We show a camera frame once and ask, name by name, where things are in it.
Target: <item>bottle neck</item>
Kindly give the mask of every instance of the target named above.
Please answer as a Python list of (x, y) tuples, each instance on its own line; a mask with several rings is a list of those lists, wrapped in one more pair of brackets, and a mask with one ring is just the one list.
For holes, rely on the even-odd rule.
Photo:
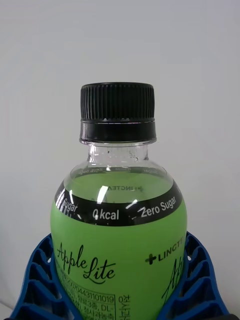
[(89, 145), (87, 161), (91, 164), (128, 166), (148, 161), (148, 145), (143, 143)]

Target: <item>black bottle cap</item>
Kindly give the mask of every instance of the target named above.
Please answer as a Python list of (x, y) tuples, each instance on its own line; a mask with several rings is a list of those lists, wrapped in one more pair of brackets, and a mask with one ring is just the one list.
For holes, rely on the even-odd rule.
[(135, 82), (103, 82), (81, 88), (82, 143), (156, 140), (154, 87)]

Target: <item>white background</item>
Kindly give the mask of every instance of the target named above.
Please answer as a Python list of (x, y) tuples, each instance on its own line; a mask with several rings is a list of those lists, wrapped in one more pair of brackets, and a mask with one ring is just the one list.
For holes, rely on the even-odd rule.
[(79, 142), (85, 83), (154, 85), (150, 156), (177, 181), (240, 316), (240, 1), (0, 1), (0, 302), (14, 306)]

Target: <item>plastic bottle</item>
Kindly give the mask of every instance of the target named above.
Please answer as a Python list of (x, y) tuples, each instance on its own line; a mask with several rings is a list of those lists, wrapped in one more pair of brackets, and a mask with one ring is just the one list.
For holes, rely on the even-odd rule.
[(51, 234), (59, 280), (84, 320), (155, 320), (182, 274), (187, 212), (148, 157), (154, 104), (149, 84), (81, 89), (88, 157), (57, 190)]

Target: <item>black label band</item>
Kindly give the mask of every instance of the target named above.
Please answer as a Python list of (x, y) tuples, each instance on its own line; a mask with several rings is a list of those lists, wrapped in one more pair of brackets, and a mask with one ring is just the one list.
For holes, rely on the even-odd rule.
[(99, 226), (134, 226), (162, 219), (173, 213), (183, 199), (175, 181), (164, 194), (129, 203), (97, 203), (70, 194), (60, 185), (55, 195), (56, 207), (66, 216)]

